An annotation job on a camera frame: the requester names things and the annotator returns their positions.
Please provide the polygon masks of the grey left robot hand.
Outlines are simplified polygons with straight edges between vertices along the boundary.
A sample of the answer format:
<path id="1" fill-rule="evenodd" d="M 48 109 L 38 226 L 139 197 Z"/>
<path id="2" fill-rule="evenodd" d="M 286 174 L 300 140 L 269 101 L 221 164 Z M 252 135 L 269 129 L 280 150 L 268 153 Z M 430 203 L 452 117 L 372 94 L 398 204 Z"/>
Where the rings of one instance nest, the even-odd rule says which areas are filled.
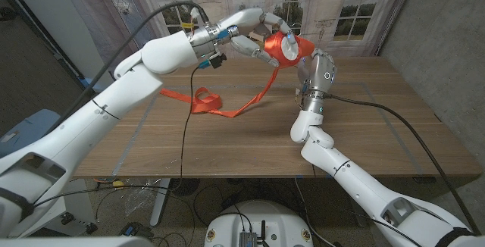
<path id="1" fill-rule="evenodd" d="M 220 50 L 220 46 L 227 43 L 241 54 L 279 67 L 283 63 L 282 58 L 269 53 L 249 38 L 251 32 L 261 29 L 266 24 L 277 25 L 280 28 L 283 38 L 277 43 L 276 49 L 281 51 L 284 58 L 295 61 L 299 55 L 299 46 L 294 32 L 281 17 L 261 8 L 238 11 L 217 23 L 208 23 L 204 27 L 190 31 L 186 36 L 196 56 L 204 60 L 202 63 L 210 64 L 214 68 L 220 67 L 227 59 Z"/>

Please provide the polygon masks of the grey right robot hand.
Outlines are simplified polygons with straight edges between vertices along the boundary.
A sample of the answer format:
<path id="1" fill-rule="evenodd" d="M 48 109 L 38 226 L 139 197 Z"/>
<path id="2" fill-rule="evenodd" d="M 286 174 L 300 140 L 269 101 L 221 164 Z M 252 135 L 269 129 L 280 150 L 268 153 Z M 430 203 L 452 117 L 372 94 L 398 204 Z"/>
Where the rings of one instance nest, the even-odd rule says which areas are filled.
<path id="1" fill-rule="evenodd" d="M 334 82 L 336 66 L 327 52 L 315 48 L 309 56 L 300 59 L 297 68 L 303 93 L 310 90 L 329 92 Z"/>

